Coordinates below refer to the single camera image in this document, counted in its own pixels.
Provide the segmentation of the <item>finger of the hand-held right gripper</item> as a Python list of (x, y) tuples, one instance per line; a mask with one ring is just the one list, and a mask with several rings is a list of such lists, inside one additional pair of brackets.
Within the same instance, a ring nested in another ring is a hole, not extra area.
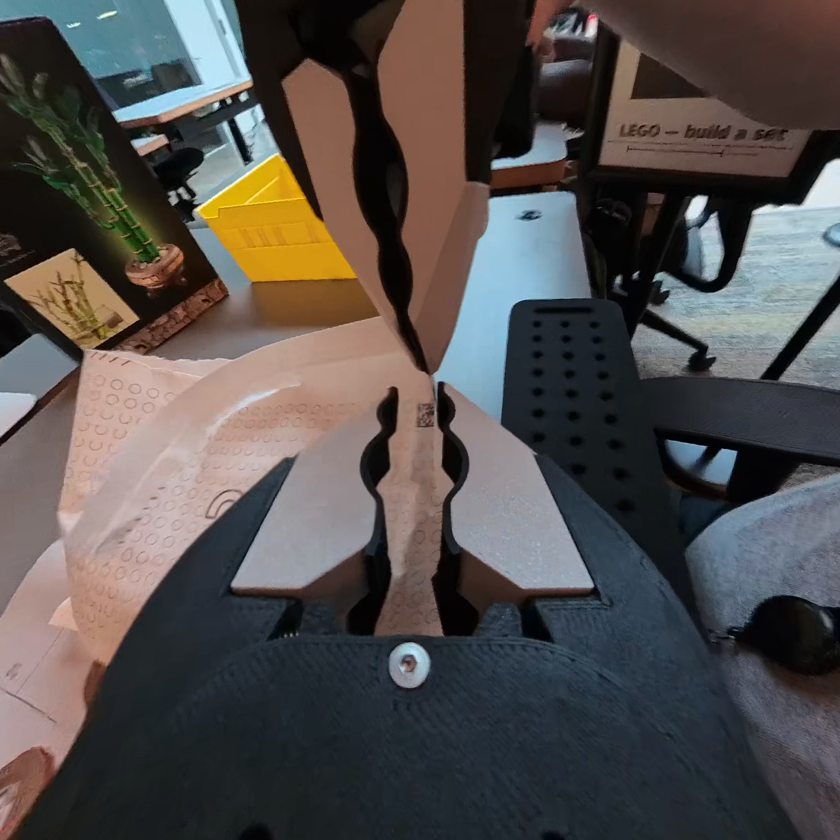
[(408, 314), (407, 168), (378, 81), (370, 65), (336, 71), (305, 59), (282, 87), (323, 222), (412, 363), (427, 373)]
[(379, 59), (384, 115), (407, 174), (402, 243), (413, 273), (408, 317), (430, 374), (453, 338), (489, 187), (466, 173), (464, 8), (405, 1)]

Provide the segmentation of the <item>grey desk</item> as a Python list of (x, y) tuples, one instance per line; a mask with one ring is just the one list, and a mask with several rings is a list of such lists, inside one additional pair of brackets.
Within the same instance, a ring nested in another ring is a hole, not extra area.
[[(156, 350), (171, 360), (236, 359), (301, 334), (375, 316), (356, 281), (251, 283), (208, 228), (193, 233), (228, 296)], [(522, 300), (591, 295), (574, 199), (559, 192), (494, 197), (454, 338), (440, 373), (500, 418), (508, 321)], [(1, 446), (1, 605), (59, 536), (76, 376)]]

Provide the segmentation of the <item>white instruction booklet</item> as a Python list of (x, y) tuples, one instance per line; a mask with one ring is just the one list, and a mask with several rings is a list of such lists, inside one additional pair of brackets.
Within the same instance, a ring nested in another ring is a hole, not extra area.
[(36, 797), (63, 764), (88, 714), (98, 578), (69, 570), (58, 539), (37, 558), (2, 614), (2, 825), (15, 797)]

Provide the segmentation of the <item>wooden background table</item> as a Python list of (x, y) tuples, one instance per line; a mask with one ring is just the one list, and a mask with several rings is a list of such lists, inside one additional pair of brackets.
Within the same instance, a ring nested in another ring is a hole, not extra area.
[(250, 77), (233, 80), (221, 86), (179, 88), (149, 100), (119, 108), (113, 117), (125, 130), (160, 128), (169, 145), (184, 143), (190, 129), (200, 131), (227, 126), (239, 158), (244, 165), (254, 157), (237, 117), (258, 106)]

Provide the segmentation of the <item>black bamboo set box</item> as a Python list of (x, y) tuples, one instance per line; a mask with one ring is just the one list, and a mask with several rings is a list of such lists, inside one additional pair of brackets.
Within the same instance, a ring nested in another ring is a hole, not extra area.
[(1, 27), (2, 309), (75, 360), (148, 353), (228, 289), (47, 17)]

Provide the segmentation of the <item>white framed sign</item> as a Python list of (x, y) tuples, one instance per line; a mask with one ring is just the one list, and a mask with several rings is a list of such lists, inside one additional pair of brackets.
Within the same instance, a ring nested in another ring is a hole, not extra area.
[(598, 28), (580, 156), (580, 173), (593, 182), (799, 204), (836, 141), (836, 132), (744, 117)]

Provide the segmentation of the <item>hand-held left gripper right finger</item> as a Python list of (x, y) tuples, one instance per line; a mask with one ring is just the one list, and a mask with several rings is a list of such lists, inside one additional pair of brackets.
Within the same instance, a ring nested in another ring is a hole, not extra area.
[(449, 488), (434, 597), (444, 635), (471, 635), (489, 609), (595, 592), (534, 451), (449, 384), (437, 387)]

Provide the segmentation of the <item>white paper bag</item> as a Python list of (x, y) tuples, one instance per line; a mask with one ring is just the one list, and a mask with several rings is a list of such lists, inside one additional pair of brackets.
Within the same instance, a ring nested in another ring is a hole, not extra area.
[(236, 360), (88, 351), (59, 528), (81, 642), (107, 665), (194, 541), (281, 460), (398, 391), (379, 484), (392, 585), (378, 634), (440, 635), (432, 578), (452, 482), (429, 381), (381, 318), (269, 344)]

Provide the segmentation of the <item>person's right forearm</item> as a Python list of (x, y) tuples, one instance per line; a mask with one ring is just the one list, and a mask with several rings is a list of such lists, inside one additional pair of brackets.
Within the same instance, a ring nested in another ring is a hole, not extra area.
[(757, 122), (839, 128), (838, 1), (538, 1), (528, 45), (573, 5)]

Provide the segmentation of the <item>black chair frame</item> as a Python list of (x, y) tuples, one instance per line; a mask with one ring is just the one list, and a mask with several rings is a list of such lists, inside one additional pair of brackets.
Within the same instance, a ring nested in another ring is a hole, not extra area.
[[(839, 393), (813, 385), (659, 377), (641, 382), (669, 482), (684, 492), (740, 506), (770, 496), (803, 466), (839, 467)], [(736, 454), (725, 484), (678, 465), (667, 442)]]

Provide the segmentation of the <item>yellow plastic bin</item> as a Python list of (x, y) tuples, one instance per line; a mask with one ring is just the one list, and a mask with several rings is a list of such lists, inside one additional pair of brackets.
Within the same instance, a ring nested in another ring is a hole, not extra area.
[(279, 154), (243, 174), (197, 213), (252, 282), (355, 279)]

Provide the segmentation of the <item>grey chicken print shirt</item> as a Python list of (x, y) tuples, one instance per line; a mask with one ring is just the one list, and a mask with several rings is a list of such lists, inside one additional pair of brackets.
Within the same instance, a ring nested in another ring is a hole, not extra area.
[[(839, 477), (734, 509), (686, 553), (708, 632), (743, 625), (776, 595), (839, 607)], [(713, 642), (773, 791), (802, 838), (839, 838), (839, 670), (794, 674)]]

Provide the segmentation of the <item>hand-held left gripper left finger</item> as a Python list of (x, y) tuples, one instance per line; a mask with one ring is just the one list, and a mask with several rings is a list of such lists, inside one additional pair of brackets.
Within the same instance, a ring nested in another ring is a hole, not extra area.
[(233, 581), (237, 595), (330, 606), (373, 634), (392, 581), (379, 485), (391, 469), (397, 389), (295, 457)]

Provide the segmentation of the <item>black office chair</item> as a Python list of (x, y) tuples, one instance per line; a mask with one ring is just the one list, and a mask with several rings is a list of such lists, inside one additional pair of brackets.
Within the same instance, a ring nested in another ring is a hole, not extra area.
[[(658, 275), (665, 273), (701, 293), (722, 291), (734, 278), (751, 228), (756, 203), (710, 196), (698, 216), (687, 219), (690, 198), (666, 195), (660, 204), (647, 192), (619, 196), (601, 194), (589, 206), (583, 242), (595, 296), (616, 303), (630, 338), (639, 326), (684, 344), (692, 353), (688, 369), (705, 373), (716, 358), (707, 343), (691, 336), (653, 311), (669, 290)], [(712, 278), (703, 275), (701, 229), (715, 217), (721, 261)]]
[(183, 146), (167, 157), (152, 164), (152, 171), (168, 195), (175, 196), (175, 209), (184, 218), (193, 218), (196, 193), (189, 186), (189, 179), (204, 163), (205, 154), (200, 148)]

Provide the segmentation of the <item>black badge reel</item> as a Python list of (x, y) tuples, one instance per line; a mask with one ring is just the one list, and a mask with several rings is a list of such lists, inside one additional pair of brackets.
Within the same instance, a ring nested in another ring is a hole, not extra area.
[(838, 606), (776, 595), (758, 604), (743, 625), (709, 635), (717, 644), (740, 645), (798, 676), (839, 670)]

